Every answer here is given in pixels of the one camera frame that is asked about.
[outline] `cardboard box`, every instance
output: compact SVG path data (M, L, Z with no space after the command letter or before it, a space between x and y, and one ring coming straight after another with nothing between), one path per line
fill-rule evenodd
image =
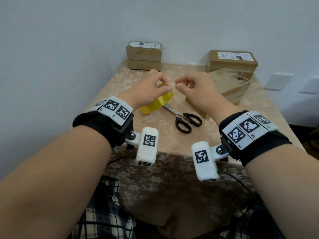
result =
M162 52L162 44L130 41L126 46L129 68L160 71Z
M234 105L240 104L242 97L250 86L250 80L226 68L209 72L208 75L215 81L217 91ZM186 102L203 118L209 118L205 112L199 110L188 98L186 98Z
M206 72L227 68L250 80L258 62L252 52L211 50Z
M144 70L151 70L156 69L160 71L161 69L161 62L154 62L154 61L144 61L144 60L127 60L129 65L129 69L144 69Z

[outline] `floral tablecloth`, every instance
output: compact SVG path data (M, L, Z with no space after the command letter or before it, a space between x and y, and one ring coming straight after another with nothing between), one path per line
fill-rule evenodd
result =
M162 72L167 74L170 82L189 70L204 71L205 68L162 65ZM88 108L103 98L130 88L145 73L129 70L124 61ZM185 102L185 96L176 89L173 92L174 97L169 104L174 109L181 113L196 114ZM293 144L302 148L255 77L239 107L260 112L277 124ZM212 119L203 119L201 127L192 127L190 134L183 134L175 127L173 113L165 108L147 115L138 109L134 115L134 131L141 132L145 126L159 131L158 155L152 167L144 168L134 164L136 150L127 150L125 144L113 150L111 160L129 157L110 164L104 173L121 182L120 201L125 209L138 219L157 225L160 233L168 238L193 238L225 225L232 214L244 206L243 202L249 195L237 181L227 175L221 175L219 181L199 181L191 154L191 146L195 142L207 141L210 146L220 143L216 123ZM229 158L229 162L219 162L217 166L219 171L233 174L254 190L240 162Z

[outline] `scissors handle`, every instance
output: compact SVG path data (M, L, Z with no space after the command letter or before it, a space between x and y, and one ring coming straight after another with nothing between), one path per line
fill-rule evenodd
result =
M194 126L201 126L203 124L203 121L198 116L191 114L191 113L184 113L183 116L189 120L189 122Z
M182 124L184 127L188 128L188 130L181 129L179 124ZM187 122L183 121L179 117L176 117L175 125L176 125L177 129L180 130L183 133L190 133L192 131L192 128L190 127L190 125Z

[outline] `wall outlet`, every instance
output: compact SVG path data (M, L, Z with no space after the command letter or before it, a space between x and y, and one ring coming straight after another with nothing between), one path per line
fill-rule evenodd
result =
M313 76L299 92L319 94L319 76Z
M274 73L265 85L265 89L283 90L293 76L294 74Z

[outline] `packing tape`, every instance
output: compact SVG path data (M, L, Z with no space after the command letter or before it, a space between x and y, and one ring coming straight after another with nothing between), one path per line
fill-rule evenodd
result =
M157 86L158 87L162 87L164 84L161 82L159 83ZM147 106L142 106L141 110L144 114L148 114L151 113L155 110L157 110L158 108L162 107L163 105L165 105L167 102L169 102L169 100L174 96L174 93L172 91L168 92L167 94L160 96L159 98L157 98L156 100L154 100L151 104L147 105Z

